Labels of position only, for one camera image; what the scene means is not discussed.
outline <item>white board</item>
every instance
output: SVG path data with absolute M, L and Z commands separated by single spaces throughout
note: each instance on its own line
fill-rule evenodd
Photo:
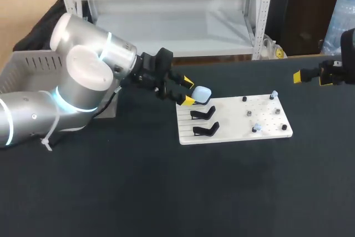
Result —
M 269 94 L 252 95 L 247 96 L 246 102 L 243 102 L 242 98 L 212 98 L 206 106 L 176 105 L 180 144 L 209 144 L 292 136 L 292 128 L 278 97 L 270 100 Z M 216 107 L 216 112 L 210 120 L 192 120 L 190 111 L 207 113 L 213 105 Z M 280 114 L 276 114 L 276 109 L 280 109 Z M 247 116 L 248 111 L 252 111 L 250 117 Z M 213 137 L 194 136 L 193 127 L 210 129 L 215 122 L 219 122 L 220 128 Z M 261 125 L 262 129 L 253 133 L 252 128 L 256 123 Z M 283 125 L 287 125 L 286 130 L 282 130 Z

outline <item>metal crate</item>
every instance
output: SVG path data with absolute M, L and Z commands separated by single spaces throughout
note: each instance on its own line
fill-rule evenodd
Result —
M 0 93 L 52 90 L 59 83 L 60 71 L 64 64 L 65 59 L 52 51 L 14 52 L 0 74 Z M 115 79 L 98 110 L 106 105 L 118 85 L 119 81 Z M 118 94 L 97 118 L 116 117 L 117 97 Z

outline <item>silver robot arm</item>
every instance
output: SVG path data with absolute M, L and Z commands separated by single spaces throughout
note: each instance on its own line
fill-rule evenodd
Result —
M 154 57 L 138 56 L 132 44 L 71 14 L 58 21 L 50 47 L 65 58 L 60 83 L 50 92 L 1 94 L 0 147 L 40 136 L 50 150 L 53 132 L 81 130 L 92 120 L 114 78 L 123 80 L 122 87 L 151 90 L 180 105 L 195 103 L 186 95 L 167 92 L 166 79 L 189 89 L 194 86 L 170 70 L 173 53 L 167 49 Z

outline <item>white cable tie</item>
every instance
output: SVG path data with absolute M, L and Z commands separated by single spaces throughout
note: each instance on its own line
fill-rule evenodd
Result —
M 53 100 L 54 104 L 55 104 L 55 109 L 56 109 L 56 114 L 55 114 L 55 119 L 54 119 L 54 122 L 52 124 L 52 127 L 50 128 L 49 132 L 47 133 L 47 135 L 41 140 L 41 143 L 48 149 L 48 151 L 52 151 L 50 145 L 49 145 L 49 138 L 50 136 L 53 134 L 54 130 L 56 129 L 56 127 L 58 126 L 58 122 L 59 122 L 59 107 L 57 105 L 57 102 L 54 100 L 53 96 L 51 95 L 50 92 L 48 91 L 40 91 L 40 92 L 43 92 L 47 95 L 50 96 L 50 98 Z

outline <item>black table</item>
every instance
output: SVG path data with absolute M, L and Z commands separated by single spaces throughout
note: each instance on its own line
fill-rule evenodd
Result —
M 173 103 L 122 90 L 52 153 L 0 153 L 0 236 L 355 236 L 355 87 L 293 84 L 325 58 L 178 67 L 213 97 L 279 92 L 290 139 L 179 144 Z

